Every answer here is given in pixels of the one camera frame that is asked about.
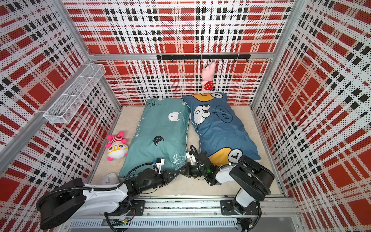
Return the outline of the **teal cat pillow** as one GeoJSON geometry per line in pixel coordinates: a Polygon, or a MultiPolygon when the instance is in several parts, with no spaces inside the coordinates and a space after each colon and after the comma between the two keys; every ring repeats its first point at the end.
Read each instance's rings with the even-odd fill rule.
{"type": "Polygon", "coordinates": [[[162,170],[177,170],[186,163],[190,109],[182,99],[148,99],[139,120],[119,179],[136,176],[143,163],[164,159],[162,170]]]}

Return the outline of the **blue cartoon pillow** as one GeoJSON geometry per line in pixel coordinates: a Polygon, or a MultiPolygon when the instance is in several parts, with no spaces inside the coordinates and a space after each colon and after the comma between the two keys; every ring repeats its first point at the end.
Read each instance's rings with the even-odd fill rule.
{"type": "Polygon", "coordinates": [[[249,137],[244,124],[222,92],[183,96],[190,109],[190,119],[199,135],[199,148],[217,166],[237,162],[247,156],[261,161],[258,148],[249,137]]]}

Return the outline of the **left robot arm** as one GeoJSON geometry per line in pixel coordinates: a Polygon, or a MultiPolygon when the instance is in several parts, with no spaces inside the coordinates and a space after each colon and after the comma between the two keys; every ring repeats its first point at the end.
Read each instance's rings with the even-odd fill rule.
{"type": "Polygon", "coordinates": [[[119,216],[128,212],[132,208],[131,202],[145,191],[166,186],[177,176],[176,171],[164,170],[158,174],[147,168],[137,176],[111,186],[93,186],[84,184],[81,179],[73,179],[37,201],[40,228],[49,230],[76,216],[101,213],[119,216]]]}

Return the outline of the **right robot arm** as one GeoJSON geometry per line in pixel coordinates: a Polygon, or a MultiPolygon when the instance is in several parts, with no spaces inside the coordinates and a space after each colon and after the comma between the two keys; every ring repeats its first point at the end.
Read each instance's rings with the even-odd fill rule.
{"type": "Polygon", "coordinates": [[[260,213],[260,202],[271,195],[274,174],[247,156],[237,162],[214,165],[206,153],[192,154],[195,163],[187,162],[177,173],[188,178],[204,176],[210,186],[235,182],[240,186],[232,201],[221,201],[223,215],[246,215],[260,213]]]}

